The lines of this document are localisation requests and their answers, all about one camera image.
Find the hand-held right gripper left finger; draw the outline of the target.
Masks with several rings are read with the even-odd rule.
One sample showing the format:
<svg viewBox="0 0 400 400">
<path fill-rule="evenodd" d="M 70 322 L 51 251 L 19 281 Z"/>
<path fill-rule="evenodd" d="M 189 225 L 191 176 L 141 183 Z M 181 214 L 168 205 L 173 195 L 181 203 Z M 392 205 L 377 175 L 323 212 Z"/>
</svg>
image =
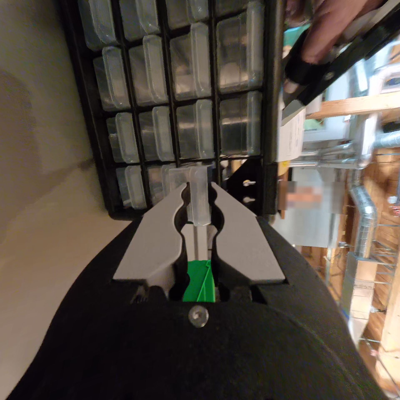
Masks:
<svg viewBox="0 0 400 400">
<path fill-rule="evenodd" d="M 157 286 L 167 298 L 183 298 L 190 282 L 182 234 L 189 203 L 190 184 L 183 183 L 143 215 L 114 280 Z"/>
</svg>

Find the person's left hand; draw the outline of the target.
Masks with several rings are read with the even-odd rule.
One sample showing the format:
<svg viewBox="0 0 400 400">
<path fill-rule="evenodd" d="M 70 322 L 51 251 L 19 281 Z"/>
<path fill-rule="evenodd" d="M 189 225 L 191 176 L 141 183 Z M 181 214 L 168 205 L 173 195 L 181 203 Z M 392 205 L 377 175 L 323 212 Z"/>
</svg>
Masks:
<svg viewBox="0 0 400 400">
<path fill-rule="evenodd" d="M 363 15 L 381 7 L 383 0 L 318 0 L 311 1 L 313 17 L 300 57 L 317 65 L 330 52 L 344 30 Z"/>
</svg>

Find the green plastic bin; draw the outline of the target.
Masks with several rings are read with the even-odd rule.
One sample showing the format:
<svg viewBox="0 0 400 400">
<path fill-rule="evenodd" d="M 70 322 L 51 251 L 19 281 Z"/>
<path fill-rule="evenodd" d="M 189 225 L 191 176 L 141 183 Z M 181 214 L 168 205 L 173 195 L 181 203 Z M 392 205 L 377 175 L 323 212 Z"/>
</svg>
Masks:
<svg viewBox="0 0 400 400">
<path fill-rule="evenodd" d="M 210 260 L 193 260 L 188 262 L 188 275 L 190 278 L 183 295 L 183 302 L 209 302 L 216 301 L 215 284 Z"/>
</svg>

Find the metal ventilation duct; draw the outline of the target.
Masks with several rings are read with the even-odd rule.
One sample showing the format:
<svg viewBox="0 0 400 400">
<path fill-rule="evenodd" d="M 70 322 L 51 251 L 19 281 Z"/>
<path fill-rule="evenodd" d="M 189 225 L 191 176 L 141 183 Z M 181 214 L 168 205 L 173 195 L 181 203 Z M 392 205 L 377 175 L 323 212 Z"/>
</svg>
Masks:
<svg viewBox="0 0 400 400">
<path fill-rule="evenodd" d="M 359 179 L 350 182 L 349 194 L 359 216 L 354 243 L 354 255 L 368 259 L 377 226 L 377 208 Z"/>
</svg>

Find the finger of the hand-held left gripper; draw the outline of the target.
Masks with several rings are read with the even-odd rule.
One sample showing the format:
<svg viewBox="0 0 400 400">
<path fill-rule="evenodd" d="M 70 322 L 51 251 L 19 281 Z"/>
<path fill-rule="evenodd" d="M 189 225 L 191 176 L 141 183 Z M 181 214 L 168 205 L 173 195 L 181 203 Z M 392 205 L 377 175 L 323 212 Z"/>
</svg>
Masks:
<svg viewBox="0 0 400 400">
<path fill-rule="evenodd" d="M 300 111 L 304 110 L 307 105 L 306 93 L 307 89 L 296 89 L 293 93 L 287 93 L 284 89 L 281 90 L 283 100 L 283 110 L 281 118 L 281 126 L 284 126 L 293 117 L 299 114 Z"/>
</svg>

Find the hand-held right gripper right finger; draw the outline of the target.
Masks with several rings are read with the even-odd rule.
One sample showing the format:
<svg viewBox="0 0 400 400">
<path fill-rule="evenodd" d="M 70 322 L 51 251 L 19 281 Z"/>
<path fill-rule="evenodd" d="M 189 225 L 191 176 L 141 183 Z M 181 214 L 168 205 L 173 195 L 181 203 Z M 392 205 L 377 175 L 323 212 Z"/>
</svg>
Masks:
<svg viewBox="0 0 400 400">
<path fill-rule="evenodd" d="M 286 279 L 256 215 L 218 184 L 210 184 L 216 284 L 280 284 Z"/>
</svg>

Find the clear plastic drawer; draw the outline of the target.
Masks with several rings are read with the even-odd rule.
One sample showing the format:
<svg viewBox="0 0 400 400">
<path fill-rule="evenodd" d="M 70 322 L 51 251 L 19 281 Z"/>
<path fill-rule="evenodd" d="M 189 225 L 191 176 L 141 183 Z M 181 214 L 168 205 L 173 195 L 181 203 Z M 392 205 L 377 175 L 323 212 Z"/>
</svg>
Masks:
<svg viewBox="0 0 400 400">
<path fill-rule="evenodd" d="M 167 172 L 167 182 L 170 191 L 188 183 L 190 203 L 187 207 L 188 221 L 194 226 L 207 226 L 211 223 L 208 201 L 208 184 L 211 182 L 213 164 L 195 164 L 180 168 L 172 168 Z"/>
</svg>

